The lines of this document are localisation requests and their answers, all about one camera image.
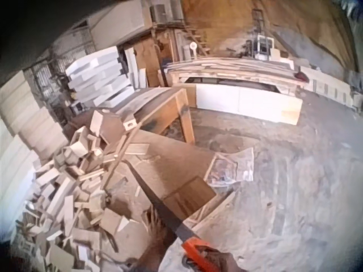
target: table leg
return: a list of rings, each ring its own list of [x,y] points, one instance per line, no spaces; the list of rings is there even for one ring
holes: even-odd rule
[[[178,107],[181,129],[183,130],[184,139],[187,143],[195,144],[192,117],[191,117],[191,112],[189,110],[187,91],[185,89],[181,89],[178,92],[175,99],[176,99],[176,105]]]

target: stack of white boards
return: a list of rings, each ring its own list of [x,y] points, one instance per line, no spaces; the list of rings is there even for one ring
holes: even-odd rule
[[[67,69],[69,88],[75,90],[76,102],[85,106],[113,108],[134,93],[115,46],[86,55],[74,61]]]
[[[0,120],[0,133],[0,242],[4,242],[9,240],[15,220],[24,209],[24,200],[31,194],[33,164],[39,162],[39,157],[18,135],[11,136],[3,120]]]
[[[35,100],[22,71],[0,88],[0,115],[10,134],[19,134],[42,160],[68,143],[59,123]]]

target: hand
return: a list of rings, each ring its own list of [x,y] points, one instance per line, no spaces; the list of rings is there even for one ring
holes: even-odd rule
[[[207,246],[199,246],[198,250],[203,252],[205,258],[213,263],[220,272],[247,272],[238,267],[231,253],[222,253]]]
[[[148,209],[144,216],[144,222],[149,230],[152,244],[163,244],[168,248],[176,239],[175,233],[173,233],[158,215],[155,208]]]

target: dusty floor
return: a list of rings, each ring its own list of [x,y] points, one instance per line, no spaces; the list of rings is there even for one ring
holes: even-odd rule
[[[228,152],[237,152],[250,145],[243,137],[258,140],[254,181],[237,186],[231,205],[198,231],[250,271],[348,271],[356,260],[363,225],[363,119],[314,93],[301,97],[297,126],[192,111],[198,146],[226,151],[220,150],[223,139],[235,145]],[[178,138],[173,131],[169,136]],[[161,271],[185,271],[182,254],[177,241]]]

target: orange saw handle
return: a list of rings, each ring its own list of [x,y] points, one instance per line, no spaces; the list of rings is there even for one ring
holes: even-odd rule
[[[210,247],[209,243],[200,240],[198,237],[189,238],[181,245],[189,259],[195,262],[203,272],[219,272],[215,264],[208,261],[197,249],[197,246]]]

